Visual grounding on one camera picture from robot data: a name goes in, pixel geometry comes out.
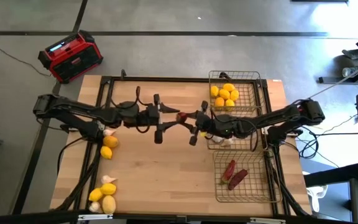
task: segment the red portable radio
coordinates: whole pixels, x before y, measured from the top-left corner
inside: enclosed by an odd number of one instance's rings
[[[38,59],[60,83],[66,84],[99,65],[103,57],[93,37],[80,30],[40,51]]]

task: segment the wooden tabletop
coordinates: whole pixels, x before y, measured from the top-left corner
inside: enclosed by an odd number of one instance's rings
[[[85,76],[78,101],[94,105],[100,79],[101,76]],[[199,110],[202,100],[208,101],[209,98],[207,83],[124,81],[114,83],[113,100],[133,101],[136,86],[141,87],[140,99],[143,102],[151,102],[153,94],[159,93],[165,105],[186,112]],[[287,105],[280,80],[268,80],[268,92],[273,110]],[[163,121],[174,119],[175,114],[162,116]],[[100,161],[97,187],[101,185],[99,179],[103,175],[118,178],[115,183],[117,192],[114,194],[117,213],[272,215],[269,203],[220,203],[216,200],[213,151],[207,148],[205,139],[199,138],[197,145],[191,146],[188,144],[188,130],[174,126],[164,133],[162,144],[154,144],[154,129],[140,134],[135,129],[119,128],[114,134],[119,146],[114,149],[112,159]],[[78,137],[78,133],[70,133],[67,142]],[[287,141],[295,143],[293,139],[288,138]],[[51,208],[59,206],[77,184],[85,147],[85,142],[79,142],[66,149]],[[282,146],[280,155],[287,188],[303,209],[311,213],[298,153],[288,146]],[[88,186],[83,191],[82,208],[87,200],[87,192]]]

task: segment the gray floor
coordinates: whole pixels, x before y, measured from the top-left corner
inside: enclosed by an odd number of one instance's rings
[[[264,1],[90,1],[82,29],[87,30],[230,30],[330,32],[358,36],[358,0],[344,3]],[[81,1],[0,1],[0,30],[70,30]],[[337,17],[330,18],[331,10]],[[37,52],[62,37],[0,36],[0,48],[44,70]],[[326,85],[320,76],[337,77],[352,62],[341,55],[357,39],[299,37],[96,37],[104,62],[89,74],[153,77],[207,77],[210,70],[256,70],[262,78],[281,79],[287,101],[306,98]],[[82,79],[62,86],[60,94],[77,98]],[[50,93],[55,81],[0,53],[0,215],[16,198],[39,129],[32,114],[36,97]],[[323,107],[323,132],[356,114],[357,86],[337,86],[315,99]],[[337,131],[357,129],[352,121]],[[66,134],[50,130],[37,166],[24,212],[46,211],[56,179],[59,150]],[[339,166],[358,162],[358,137],[322,137],[320,153]],[[314,161],[331,165],[316,156]]]

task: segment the metal wire basket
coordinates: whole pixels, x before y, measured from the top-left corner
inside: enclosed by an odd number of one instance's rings
[[[215,173],[215,194],[218,202],[280,202],[280,186],[272,176],[277,170],[271,151],[215,151],[213,154]],[[228,164],[235,160],[233,176],[245,169],[248,175],[233,190],[221,185],[221,178]]]
[[[239,97],[234,102],[235,106],[216,106],[215,97],[210,96],[209,106],[216,115],[229,114],[236,117],[256,117],[262,114],[262,107],[265,106],[264,97],[260,95],[262,86],[258,72],[240,72],[240,71],[210,71],[209,72],[209,90],[212,86],[223,88],[226,83],[232,83],[239,91]],[[215,142],[212,139],[207,140],[209,149],[230,149],[230,150],[251,150],[257,144],[256,150],[265,150],[267,147],[266,139],[259,129],[245,139],[231,139],[232,144],[223,146],[222,142]]]

